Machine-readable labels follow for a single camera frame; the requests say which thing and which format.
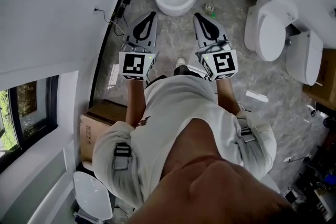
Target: small box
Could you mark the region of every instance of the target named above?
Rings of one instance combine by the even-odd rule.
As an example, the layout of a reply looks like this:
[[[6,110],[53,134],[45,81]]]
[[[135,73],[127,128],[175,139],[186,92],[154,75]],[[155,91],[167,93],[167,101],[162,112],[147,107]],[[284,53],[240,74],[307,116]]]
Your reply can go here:
[[[336,50],[324,49],[316,84],[303,85],[303,92],[314,101],[336,110]]]
[[[125,121],[127,107],[109,100],[94,105],[80,116],[80,156],[83,161],[92,162],[94,144],[97,138],[117,121]]]
[[[237,52],[236,50],[225,50],[203,54],[201,64],[210,80],[230,78],[238,72]]]
[[[155,54],[119,52],[119,74],[126,79],[146,81],[156,61]]]

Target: window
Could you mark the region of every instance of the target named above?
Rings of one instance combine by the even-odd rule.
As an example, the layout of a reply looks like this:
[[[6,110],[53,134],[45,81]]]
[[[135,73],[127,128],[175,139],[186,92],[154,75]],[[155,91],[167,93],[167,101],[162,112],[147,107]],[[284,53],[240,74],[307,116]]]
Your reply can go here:
[[[57,127],[58,76],[0,91],[0,172]]]

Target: black strap buckle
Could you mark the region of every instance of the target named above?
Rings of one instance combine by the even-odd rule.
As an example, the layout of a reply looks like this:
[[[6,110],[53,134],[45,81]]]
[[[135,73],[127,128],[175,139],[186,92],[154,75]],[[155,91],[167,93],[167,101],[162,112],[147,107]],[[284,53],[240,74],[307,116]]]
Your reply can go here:
[[[116,157],[131,157],[131,147],[126,143],[119,143],[114,149],[114,155]]]
[[[244,135],[252,134],[252,132],[251,132],[251,129],[250,129],[249,127],[245,127],[245,128],[242,128],[242,129],[241,129],[240,134],[241,134],[242,136],[244,136]]]

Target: buckle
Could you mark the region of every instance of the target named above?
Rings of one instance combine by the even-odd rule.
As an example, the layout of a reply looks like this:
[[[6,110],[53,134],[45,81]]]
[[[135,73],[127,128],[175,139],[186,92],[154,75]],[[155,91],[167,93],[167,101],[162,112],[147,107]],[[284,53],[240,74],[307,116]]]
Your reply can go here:
[[[131,147],[126,143],[119,143],[114,149],[114,155],[116,157],[131,157]]]
[[[242,128],[240,134],[242,136],[252,134],[252,131],[249,127]]]
[[[256,139],[249,127],[242,128],[240,134],[245,143],[254,141]]]

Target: marble floor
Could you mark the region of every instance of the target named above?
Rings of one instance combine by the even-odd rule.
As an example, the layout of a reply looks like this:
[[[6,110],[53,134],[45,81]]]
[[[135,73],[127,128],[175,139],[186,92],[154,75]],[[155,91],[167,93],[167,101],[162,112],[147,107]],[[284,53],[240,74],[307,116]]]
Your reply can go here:
[[[194,52],[198,44],[192,18],[195,12],[202,12],[204,4],[210,1],[197,0],[193,8],[181,17],[164,15],[155,0],[132,0],[126,7],[124,15],[128,22],[152,10],[158,13],[156,47],[160,54],[150,74],[151,80],[163,74],[171,76],[178,57],[195,61]],[[301,92],[302,84],[286,72],[286,48],[273,62],[262,61],[254,52],[246,49],[246,15],[249,6],[254,4],[254,0],[215,0],[216,20],[226,28],[232,47],[237,50],[239,72],[232,78],[232,84],[239,104],[268,120],[273,128],[278,150],[270,175],[280,190],[286,191],[302,168],[302,162],[284,163],[284,159],[313,153],[317,145],[323,142],[327,129],[322,125],[322,117],[310,116],[307,105],[311,104],[311,100]],[[120,20],[119,25],[126,29],[124,21]],[[109,87],[112,66],[118,63],[121,40],[122,36],[116,36],[112,30],[99,71],[95,101],[109,99],[127,104],[127,84],[124,79],[119,76],[117,84]],[[247,97],[247,90],[266,95],[269,102]]]

